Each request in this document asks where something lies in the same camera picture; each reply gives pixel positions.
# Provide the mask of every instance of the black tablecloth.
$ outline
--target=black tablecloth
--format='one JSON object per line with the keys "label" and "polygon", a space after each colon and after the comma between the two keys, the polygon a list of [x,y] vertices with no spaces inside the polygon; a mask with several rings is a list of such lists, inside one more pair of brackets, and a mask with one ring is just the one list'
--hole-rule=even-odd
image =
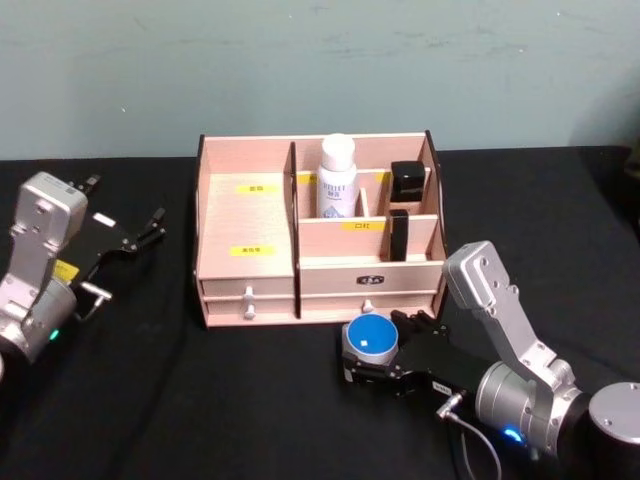
{"label": "black tablecloth", "polygon": [[[627,154],[440,153],[449,250],[493,241],[534,329],[590,391],[640,379],[640,248],[588,168],[606,173]],[[194,159],[1,162],[2,228],[18,186],[39,170],[101,174],[91,207],[133,230],[165,206],[168,236],[135,265],[102,272],[115,300],[2,386],[1,478],[455,478],[431,407],[343,384],[338,326],[204,329],[189,273]],[[1,235],[2,271],[9,252]],[[443,321],[454,343],[496,358],[452,301]],[[497,447],[505,478],[551,475],[506,442]],[[494,478],[487,452],[477,442],[471,450],[478,478]]]}

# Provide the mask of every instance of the white knob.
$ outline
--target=white knob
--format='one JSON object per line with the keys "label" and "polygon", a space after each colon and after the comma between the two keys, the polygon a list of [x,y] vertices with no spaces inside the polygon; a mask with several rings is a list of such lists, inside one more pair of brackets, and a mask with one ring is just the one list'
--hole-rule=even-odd
{"label": "white knob", "polygon": [[253,320],[256,318],[256,307],[253,303],[250,303],[247,307],[247,311],[244,312],[244,318],[246,320]]}
{"label": "white knob", "polygon": [[253,287],[245,288],[242,298],[244,298],[247,302],[253,302]]}
{"label": "white knob", "polygon": [[375,308],[373,307],[373,304],[371,303],[371,300],[369,300],[368,298],[364,301],[364,304],[362,305],[362,313],[371,313],[375,310]]}

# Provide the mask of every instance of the wooden organizer box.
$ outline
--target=wooden organizer box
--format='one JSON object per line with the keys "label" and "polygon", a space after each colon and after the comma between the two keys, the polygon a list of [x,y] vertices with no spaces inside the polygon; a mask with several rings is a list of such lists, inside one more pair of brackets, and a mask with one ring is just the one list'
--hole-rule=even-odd
{"label": "wooden organizer box", "polygon": [[[346,322],[371,307],[437,316],[446,252],[431,135],[352,137],[354,218],[314,217],[324,136],[201,137],[194,274],[208,327]],[[402,160],[424,164],[425,194],[407,260],[390,262],[390,168]]]}

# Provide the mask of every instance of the wall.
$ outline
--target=wall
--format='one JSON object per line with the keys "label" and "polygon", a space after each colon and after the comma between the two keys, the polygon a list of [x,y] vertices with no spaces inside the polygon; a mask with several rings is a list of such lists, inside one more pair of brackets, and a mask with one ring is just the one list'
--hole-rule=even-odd
{"label": "wall", "polygon": [[0,0],[0,158],[417,131],[440,149],[640,135],[635,0]]}

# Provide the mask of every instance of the lotion bottle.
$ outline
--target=lotion bottle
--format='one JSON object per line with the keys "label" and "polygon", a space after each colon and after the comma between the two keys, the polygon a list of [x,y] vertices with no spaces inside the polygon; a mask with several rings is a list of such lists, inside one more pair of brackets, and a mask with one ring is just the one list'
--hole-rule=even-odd
{"label": "lotion bottle", "polygon": [[316,183],[318,217],[355,217],[358,201],[355,150],[355,142],[348,135],[334,133],[323,140]]}

